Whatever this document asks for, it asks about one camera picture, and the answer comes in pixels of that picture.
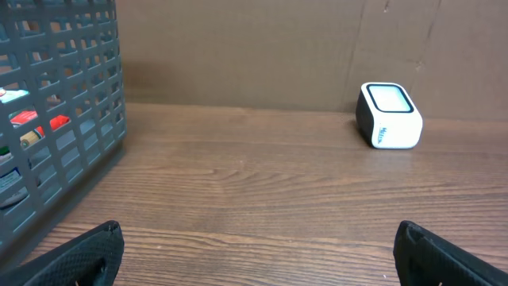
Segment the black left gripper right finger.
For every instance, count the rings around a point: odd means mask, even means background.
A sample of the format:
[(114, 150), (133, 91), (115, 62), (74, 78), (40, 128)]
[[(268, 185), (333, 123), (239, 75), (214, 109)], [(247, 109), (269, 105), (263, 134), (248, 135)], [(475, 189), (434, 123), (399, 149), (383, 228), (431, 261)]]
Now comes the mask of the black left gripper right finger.
[(394, 239), (394, 262), (402, 286), (507, 286), (507, 273), (411, 221)]

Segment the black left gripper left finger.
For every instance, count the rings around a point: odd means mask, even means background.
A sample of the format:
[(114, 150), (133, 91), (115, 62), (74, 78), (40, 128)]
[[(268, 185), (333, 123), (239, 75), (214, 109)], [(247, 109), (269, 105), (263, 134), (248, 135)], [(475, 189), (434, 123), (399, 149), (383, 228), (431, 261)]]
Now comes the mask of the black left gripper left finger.
[(124, 253), (120, 224), (109, 220), (1, 275), (2, 285), (112, 285)]

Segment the teal tissue packet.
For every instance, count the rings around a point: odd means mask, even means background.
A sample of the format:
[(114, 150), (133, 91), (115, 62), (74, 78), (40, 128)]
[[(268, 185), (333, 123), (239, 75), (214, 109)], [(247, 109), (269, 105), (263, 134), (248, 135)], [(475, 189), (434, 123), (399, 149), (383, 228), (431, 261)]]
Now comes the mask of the teal tissue packet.
[(28, 94), (29, 92), (26, 90), (5, 90), (2, 88), (0, 90), (0, 101), (2, 104), (7, 104), (8, 102), (25, 97)]

